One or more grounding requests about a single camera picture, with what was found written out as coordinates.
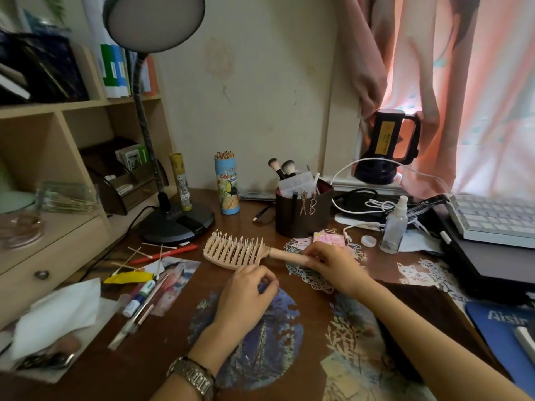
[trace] red pencil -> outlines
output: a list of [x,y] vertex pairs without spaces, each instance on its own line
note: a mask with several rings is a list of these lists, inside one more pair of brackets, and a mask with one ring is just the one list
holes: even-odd
[[[167,257],[167,256],[173,256],[173,255],[178,255],[179,253],[184,253],[184,252],[189,252],[189,251],[192,251],[192,250],[195,250],[198,248],[198,245],[195,245],[193,243],[187,245],[187,246],[183,246],[182,248],[178,248],[178,249],[173,249],[173,250],[169,250],[168,252],[163,252],[162,253],[162,257]],[[149,258],[141,258],[141,259],[136,259],[136,260],[133,260],[129,263],[129,265],[138,265],[140,263],[145,263],[145,262],[148,262],[148,261],[154,261],[154,260],[157,260],[160,258],[160,254],[157,253],[155,255],[152,255],[152,259],[149,259]]]

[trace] clear plastic bottle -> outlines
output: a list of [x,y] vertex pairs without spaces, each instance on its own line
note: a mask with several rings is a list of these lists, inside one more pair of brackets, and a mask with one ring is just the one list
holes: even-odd
[[407,200],[402,195],[394,210],[386,217],[385,232],[380,248],[386,253],[397,253],[403,239],[409,219],[407,218]]

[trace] wristwatch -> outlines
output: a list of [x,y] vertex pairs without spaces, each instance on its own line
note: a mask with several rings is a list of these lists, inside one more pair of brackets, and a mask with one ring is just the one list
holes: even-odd
[[171,374],[178,374],[184,377],[199,393],[204,401],[211,401],[213,398],[213,388],[216,379],[207,368],[194,362],[187,356],[179,357],[169,366],[167,377]]

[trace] white keyboard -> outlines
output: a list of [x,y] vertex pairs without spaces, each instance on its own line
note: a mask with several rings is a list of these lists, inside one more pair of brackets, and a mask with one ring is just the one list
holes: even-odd
[[460,194],[448,198],[448,212],[465,239],[535,249],[535,202]]

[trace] pink curtain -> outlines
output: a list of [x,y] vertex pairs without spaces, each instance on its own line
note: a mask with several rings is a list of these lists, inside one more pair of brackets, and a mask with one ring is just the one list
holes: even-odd
[[[363,117],[382,107],[422,118],[412,168],[457,192],[535,198],[535,0],[335,5]],[[411,195],[443,192],[400,172]]]

